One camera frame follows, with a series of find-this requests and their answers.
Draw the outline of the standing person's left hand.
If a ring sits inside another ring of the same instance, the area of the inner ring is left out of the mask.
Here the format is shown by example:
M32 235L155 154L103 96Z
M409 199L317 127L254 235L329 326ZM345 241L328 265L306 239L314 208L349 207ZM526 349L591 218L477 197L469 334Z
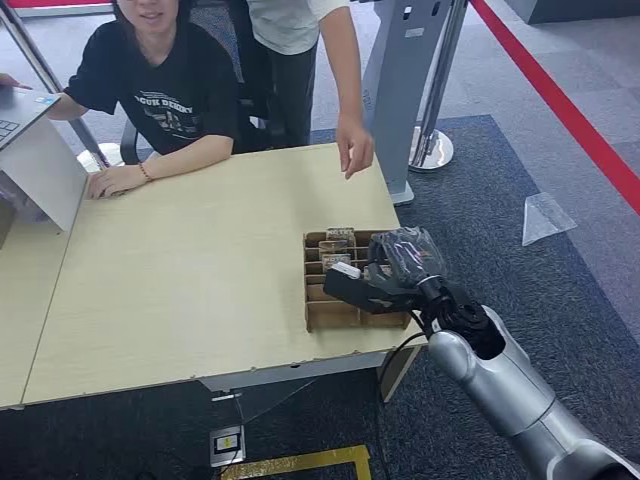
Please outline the standing person's left hand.
M374 140L363 127L359 117L340 113L336 142L340 153L341 172L346 180L368 169L373 163Z

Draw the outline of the plastic-wrapped grey robot right hand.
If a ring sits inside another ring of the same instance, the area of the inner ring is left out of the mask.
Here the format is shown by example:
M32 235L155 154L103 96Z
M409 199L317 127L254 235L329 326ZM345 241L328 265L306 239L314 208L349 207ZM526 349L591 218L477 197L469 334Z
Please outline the plastic-wrapped grey robot right hand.
M430 276L445 275L444 257L423 227L401 227L372 234L365 279L377 286L414 288Z

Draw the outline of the seated person's left hand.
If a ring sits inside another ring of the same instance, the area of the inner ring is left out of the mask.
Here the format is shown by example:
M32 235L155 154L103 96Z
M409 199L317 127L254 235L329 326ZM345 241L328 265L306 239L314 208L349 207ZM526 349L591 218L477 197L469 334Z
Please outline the seated person's left hand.
M89 199L108 198L136 189L149 181L140 165L110 167L92 174L87 188Z

